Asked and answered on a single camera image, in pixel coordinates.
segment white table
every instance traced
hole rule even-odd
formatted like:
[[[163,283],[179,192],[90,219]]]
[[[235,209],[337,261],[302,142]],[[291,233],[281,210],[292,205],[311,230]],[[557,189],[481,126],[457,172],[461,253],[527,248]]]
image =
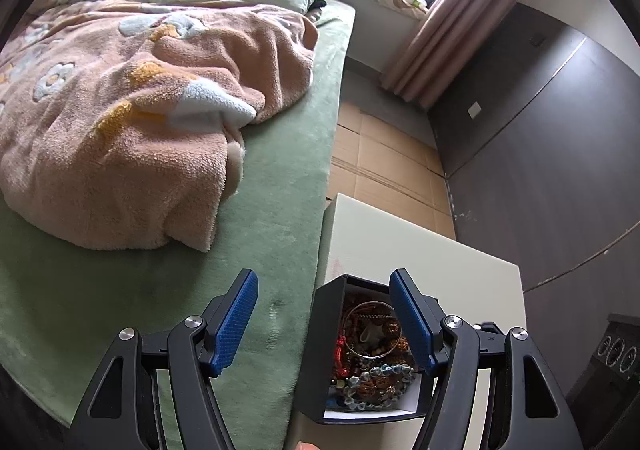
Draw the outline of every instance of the white table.
[[[493,321],[504,332],[526,327],[517,266],[338,194],[324,213],[316,286],[345,273],[388,284],[396,268],[406,268],[420,291],[438,298],[447,314],[471,324]],[[480,445],[489,375],[478,373],[465,450]],[[301,440],[320,450],[411,450],[422,422],[318,425],[294,412],[285,448],[293,450]]]

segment screw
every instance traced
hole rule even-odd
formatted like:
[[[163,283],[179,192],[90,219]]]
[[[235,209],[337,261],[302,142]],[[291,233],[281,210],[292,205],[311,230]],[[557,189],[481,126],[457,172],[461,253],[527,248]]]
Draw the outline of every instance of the screw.
[[[120,340],[131,340],[136,335],[136,330],[133,327],[127,327],[120,331],[118,335]]]
[[[444,319],[444,323],[450,329],[457,329],[458,327],[460,327],[462,325],[462,318],[460,318],[459,316],[454,316],[454,315],[447,316]]]
[[[511,334],[514,338],[516,338],[516,340],[526,340],[527,338],[529,338],[529,333],[527,333],[527,331],[522,327],[514,327],[511,330]]]
[[[198,315],[187,316],[184,319],[184,324],[191,329],[200,327],[202,325],[202,317]]]

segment green bed sheet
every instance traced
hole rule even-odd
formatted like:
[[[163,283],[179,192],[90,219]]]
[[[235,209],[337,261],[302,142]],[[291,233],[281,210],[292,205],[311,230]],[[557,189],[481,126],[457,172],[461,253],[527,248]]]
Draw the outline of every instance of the green bed sheet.
[[[0,200],[0,364],[70,424],[104,351],[126,326],[171,328],[224,293],[241,268],[260,278],[233,366],[214,380],[238,450],[282,448],[314,292],[342,66],[354,10],[329,0],[303,100],[243,130],[244,179],[220,209],[209,253],[182,244],[94,252],[51,237]],[[180,448],[168,374],[161,410]]]

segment dark wood panel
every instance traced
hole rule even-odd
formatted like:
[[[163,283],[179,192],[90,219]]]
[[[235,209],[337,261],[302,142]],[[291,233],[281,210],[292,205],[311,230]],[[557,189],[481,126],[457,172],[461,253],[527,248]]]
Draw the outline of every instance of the dark wood panel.
[[[517,4],[429,113],[445,172],[459,169],[522,110],[583,38]],[[482,111],[472,120],[475,101]]]
[[[640,218],[640,78],[588,40],[448,179],[458,240],[519,265],[525,288]]]
[[[525,294],[527,328],[566,394],[609,313],[640,316],[640,230],[575,272]]]

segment curtain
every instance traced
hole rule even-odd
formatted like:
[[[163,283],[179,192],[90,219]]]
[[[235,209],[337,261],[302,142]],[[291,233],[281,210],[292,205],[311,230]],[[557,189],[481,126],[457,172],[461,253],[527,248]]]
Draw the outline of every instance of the curtain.
[[[381,85],[428,109],[516,0],[436,0],[417,34],[383,72]]]

